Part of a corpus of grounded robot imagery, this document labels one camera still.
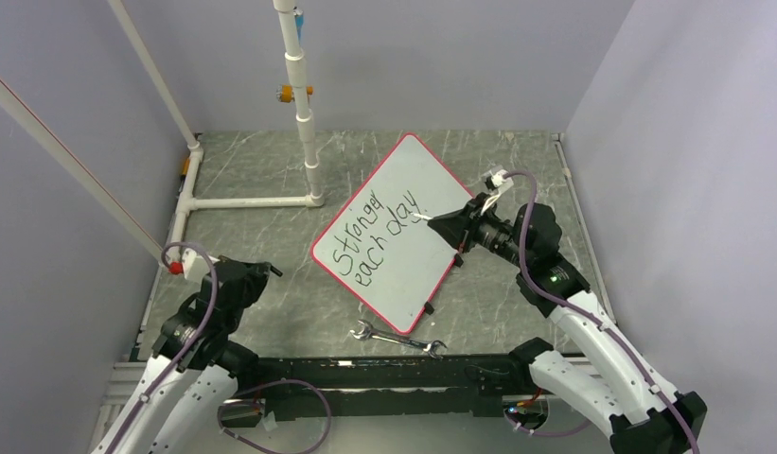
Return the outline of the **red framed whiteboard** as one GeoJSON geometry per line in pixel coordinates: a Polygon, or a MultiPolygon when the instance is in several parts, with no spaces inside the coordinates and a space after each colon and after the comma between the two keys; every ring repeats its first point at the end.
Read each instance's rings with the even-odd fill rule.
{"type": "Polygon", "coordinates": [[[394,331],[410,333],[456,251],[427,222],[472,195],[413,133],[404,134],[312,244],[313,260],[394,331]]]}

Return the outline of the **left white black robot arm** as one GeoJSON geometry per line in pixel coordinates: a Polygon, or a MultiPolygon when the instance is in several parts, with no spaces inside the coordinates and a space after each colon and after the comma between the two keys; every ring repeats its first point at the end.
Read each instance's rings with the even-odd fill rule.
{"type": "Polygon", "coordinates": [[[257,387],[258,356],[231,341],[272,276],[269,262],[222,257],[167,319],[132,395],[96,453],[181,453],[212,412],[257,387]]]}

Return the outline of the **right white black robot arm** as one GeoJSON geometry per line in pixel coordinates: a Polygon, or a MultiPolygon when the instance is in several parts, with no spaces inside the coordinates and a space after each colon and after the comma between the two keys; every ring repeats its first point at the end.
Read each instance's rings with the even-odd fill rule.
{"type": "Polygon", "coordinates": [[[533,339],[511,354],[512,387],[556,395],[602,431],[615,453],[697,453],[705,402],[660,375],[601,308],[588,281],[559,251],[562,230],[553,209],[529,202],[516,220],[502,220],[494,207],[484,207],[485,197],[427,224],[460,253],[480,246],[518,267],[523,297],[575,342],[596,372],[584,372],[548,342],[533,339]]]}

